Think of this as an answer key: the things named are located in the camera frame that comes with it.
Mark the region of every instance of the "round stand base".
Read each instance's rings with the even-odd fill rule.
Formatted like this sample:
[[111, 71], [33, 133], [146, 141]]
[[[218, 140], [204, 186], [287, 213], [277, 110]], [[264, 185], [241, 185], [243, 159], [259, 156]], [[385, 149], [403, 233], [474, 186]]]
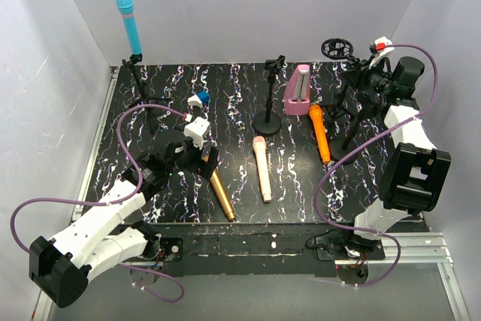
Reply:
[[280, 117], [274, 112], [271, 112], [271, 121], [269, 123], [265, 122], [265, 111], [258, 112], [253, 120], [254, 130], [265, 137], [278, 133], [281, 125]]
[[[351, 153], [355, 149], [354, 142], [350, 141], [350, 143], [347, 145], [347, 148], [343, 150], [342, 145], [344, 141], [345, 141], [345, 137], [336, 137], [329, 142], [329, 152], [331, 152], [331, 157], [335, 161], [341, 160], [344, 156], [346, 156], [348, 153]], [[354, 156], [346, 160], [343, 164], [350, 165], [355, 161], [357, 157], [358, 157], [358, 154], [355, 154]]]

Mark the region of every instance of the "table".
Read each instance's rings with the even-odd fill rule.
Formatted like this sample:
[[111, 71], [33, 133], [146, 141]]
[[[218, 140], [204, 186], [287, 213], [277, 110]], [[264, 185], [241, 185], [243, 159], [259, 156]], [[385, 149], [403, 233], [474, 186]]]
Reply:
[[[274, 110], [283, 115], [283, 92], [298, 63], [286, 63], [274, 87]], [[311, 101], [331, 104], [341, 88], [338, 72], [342, 63], [310, 63]], [[308, 116], [283, 115], [280, 133], [267, 138], [268, 161], [271, 170], [272, 201], [262, 201], [252, 140], [251, 126], [256, 112], [265, 106], [268, 82], [263, 77], [263, 64], [203, 64], [149, 65], [139, 67], [146, 91], [153, 96], [171, 97], [173, 109], [192, 112], [187, 98], [205, 90], [210, 103], [201, 113], [211, 122], [210, 142], [218, 147], [219, 174], [228, 189], [237, 215], [237, 222], [247, 223], [305, 223], [319, 222], [313, 209], [312, 197], [323, 174]], [[127, 167], [116, 139], [117, 121], [138, 93], [125, 67], [121, 67], [116, 82], [107, 122], [87, 193], [87, 201], [98, 201]], [[346, 103], [355, 112], [357, 103], [348, 92]], [[160, 129], [178, 126], [176, 116], [155, 111]], [[146, 112], [133, 115], [124, 127], [123, 137], [133, 156], [155, 146], [157, 137], [150, 134]], [[348, 129], [346, 118], [332, 127], [329, 138], [344, 136]], [[361, 124], [354, 142], [361, 144], [385, 127], [378, 119]], [[386, 167], [393, 145], [385, 138], [362, 151], [351, 165], [343, 166], [324, 186], [320, 202], [332, 220], [351, 221], [377, 196], [379, 179]], [[141, 211], [132, 214], [128, 223], [144, 219], [151, 223], [216, 223], [226, 218], [208, 182], [198, 175], [182, 173], [171, 178], [167, 189], [156, 195]]]

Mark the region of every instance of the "gold microphone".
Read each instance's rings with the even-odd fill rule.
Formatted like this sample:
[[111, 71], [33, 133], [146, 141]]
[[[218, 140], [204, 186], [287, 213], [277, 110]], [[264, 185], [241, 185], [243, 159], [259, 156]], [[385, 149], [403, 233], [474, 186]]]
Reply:
[[[203, 158], [204, 161], [207, 161], [209, 156], [205, 156]], [[217, 168], [213, 171], [212, 177], [210, 178], [210, 184], [212, 184], [213, 190], [217, 195], [217, 199], [219, 199], [220, 206], [224, 211], [225, 216], [230, 221], [235, 220], [235, 212], [234, 208], [232, 207], [231, 200], [228, 197], [227, 192], [225, 191], [224, 185], [220, 180], [219, 172]]]

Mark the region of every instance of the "blue object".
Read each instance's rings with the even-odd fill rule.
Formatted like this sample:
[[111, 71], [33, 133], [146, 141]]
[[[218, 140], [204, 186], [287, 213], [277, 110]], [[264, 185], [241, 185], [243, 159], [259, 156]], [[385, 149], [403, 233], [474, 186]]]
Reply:
[[132, 0], [115, 0], [120, 14], [122, 14], [123, 25], [126, 28], [132, 54], [142, 54], [141, 41], [138, 38], [137, 26], [134, 18], [134, 2]]
[[197, 93], [198, 98], [201, 100], [203, 105], [207, 105], [209, 103], [209, 94], [205, 91]]

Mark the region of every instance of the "gray floor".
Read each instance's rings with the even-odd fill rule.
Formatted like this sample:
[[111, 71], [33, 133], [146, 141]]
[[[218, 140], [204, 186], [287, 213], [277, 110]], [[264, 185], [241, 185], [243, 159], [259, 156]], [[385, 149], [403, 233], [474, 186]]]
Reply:
[[[386, 267], [371, 266], [371, 276]], [[93, 280], [72, 306], [54, 307], [49, 321], [454, 319], [435, 264], [399, 265], [382, 283], [357, 290], [304, 275], [191, 276], [182, 281], [184, 299], [166, 304], [131, 287], [129, 273], [115, 268]], [[154, 288], [169, 296], [178, 291], [168, 280]]]

